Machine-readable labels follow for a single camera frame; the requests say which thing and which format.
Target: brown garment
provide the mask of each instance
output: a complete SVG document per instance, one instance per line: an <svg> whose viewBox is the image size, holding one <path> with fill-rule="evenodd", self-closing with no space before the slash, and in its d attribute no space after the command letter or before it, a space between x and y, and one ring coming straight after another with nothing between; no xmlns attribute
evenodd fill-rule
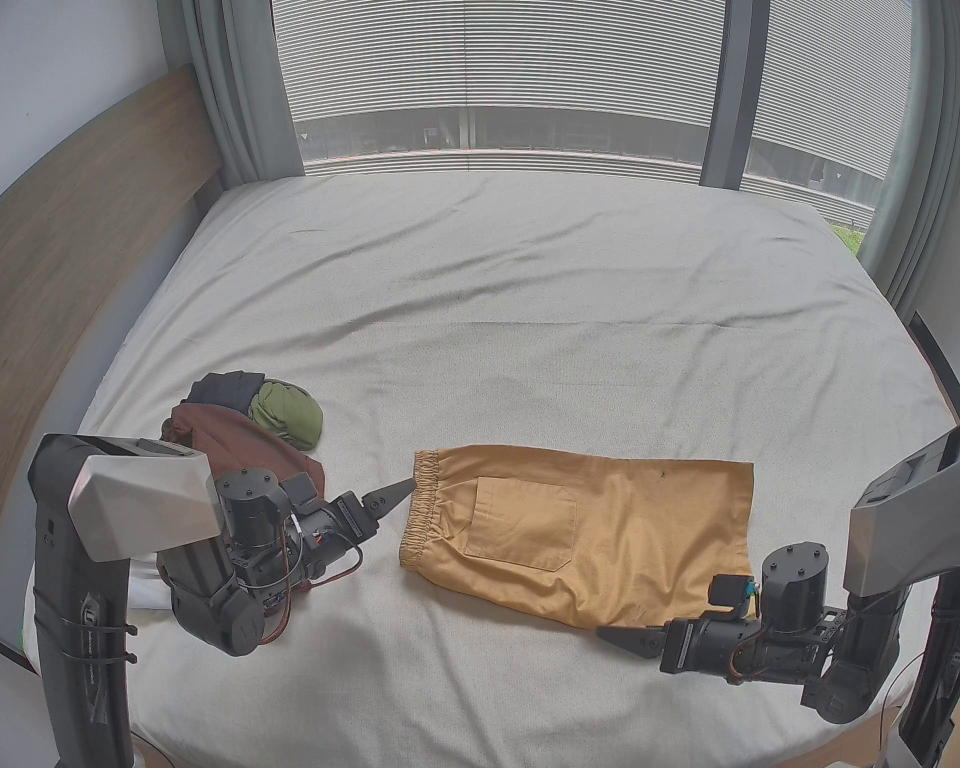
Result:
<svg viewBox="0 0 960 768"><path fill-rule="evenodd" d="M573 627L699 616L714 574L751 573L752 464L471 445L414 475L404 568Z"/></svg>
<svg viewBox="0 0 960 768"><path fill-rule="evenodd" d="M234 469L263 467L286 480L306 472L324 497L324 468L245 414L221 405L184 402L163 423L162 440L206 454L216 480Z"/></svg>

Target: curtain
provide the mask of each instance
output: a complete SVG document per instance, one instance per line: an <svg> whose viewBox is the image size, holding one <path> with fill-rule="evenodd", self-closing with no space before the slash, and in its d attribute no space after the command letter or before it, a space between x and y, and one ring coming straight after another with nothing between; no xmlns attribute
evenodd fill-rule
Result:
<svg viewBox="0 0 960 768"><path fill-rule="evenodd" d="M229 189L303 176L266 0L156 0L167 65L192 63Z"/></svg>
<svg viewBox="0 0 960 768"><path fill-rule="evenodd" d="M858 257L907 322L957 192L960 13L915 0L910 88L900 136Z"/></svg>

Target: green grass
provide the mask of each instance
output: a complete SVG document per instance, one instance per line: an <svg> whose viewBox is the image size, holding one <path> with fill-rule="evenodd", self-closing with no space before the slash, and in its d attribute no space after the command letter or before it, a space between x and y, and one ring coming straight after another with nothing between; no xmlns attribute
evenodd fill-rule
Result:
<svg viewBox="0 0 960 768"><path fill-rule="evenodd" d="M856 255L856 252L860 250L860 244L863 242L864 233L859 229L850 229L839 224L831 224L830 226L837 233L837 237L843 240L844 245L850 249L850 253Z"/></svg>

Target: pocket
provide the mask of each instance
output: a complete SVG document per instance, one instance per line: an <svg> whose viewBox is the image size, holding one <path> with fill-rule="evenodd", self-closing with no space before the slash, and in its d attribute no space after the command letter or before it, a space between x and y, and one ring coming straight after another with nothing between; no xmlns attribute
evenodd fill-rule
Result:
<svg viewBox="0 0 960 768"><path fill-rule="evenodd" d="M563 486L478 477L465 555L557 570L573 556L577 502Z"/></svg>

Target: bed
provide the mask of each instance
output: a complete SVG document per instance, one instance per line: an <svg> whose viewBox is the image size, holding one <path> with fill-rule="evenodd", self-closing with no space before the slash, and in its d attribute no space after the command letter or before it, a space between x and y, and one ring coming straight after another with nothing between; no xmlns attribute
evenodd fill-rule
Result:
<svg viewBox="0 0 960 768"><path fill-rule="evenodd" d="M755 571L782 544L821 541L833 605L846 599L851 504L953 424L896 314L812 208L604 176L230 190L82 430L156 436L192 381L235 369L320 402L312 455L331 496L409 476L415 449L470 443L753 462ZM381 521L358 573L297 599L286 633L249 657L223 656L167 611L132 611L133 729L182 768L746 768L803 759L842 731L797 688L665 676L589 633L401 571L406 513ZM907 605L894 674L923 648L931 587Z"/></svg>

